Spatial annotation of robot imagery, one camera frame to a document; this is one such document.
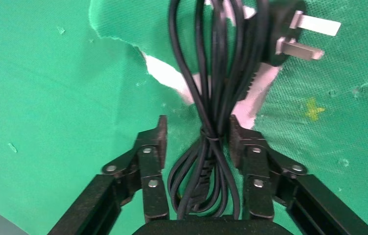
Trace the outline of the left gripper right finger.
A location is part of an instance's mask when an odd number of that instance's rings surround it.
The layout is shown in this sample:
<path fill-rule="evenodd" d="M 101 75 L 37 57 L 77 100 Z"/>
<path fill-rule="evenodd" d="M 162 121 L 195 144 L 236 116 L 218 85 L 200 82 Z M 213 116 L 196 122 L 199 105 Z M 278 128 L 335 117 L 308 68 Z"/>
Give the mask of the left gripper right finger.
<path fill-rule="evenodd" d="M 230 157 L 243 177 L 242 219 L 272 221 L 273 199 L 281 199 L 282 178 L 295 179 L 307 174 L 307 168 L 272 149 L 264 136 L 242 127 L 236 116 L 230 117 Z"/>

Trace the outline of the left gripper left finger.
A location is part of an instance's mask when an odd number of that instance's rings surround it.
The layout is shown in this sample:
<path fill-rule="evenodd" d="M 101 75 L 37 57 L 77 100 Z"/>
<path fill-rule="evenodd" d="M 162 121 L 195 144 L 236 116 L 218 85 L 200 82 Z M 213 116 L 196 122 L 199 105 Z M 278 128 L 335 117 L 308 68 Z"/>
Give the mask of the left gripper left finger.
<path fill-rule="evenodd" d="M 168 220 L 169 207 L 162 179 L 167 147 L 167 116 L 159 116 L 157 126 L 139 132 L 133 147 L 121 156 L 106 163 L 102 174 L 111 175 L 125 192 L 123 206 L 142 190 L 143 216 L 146 223 Z"/>

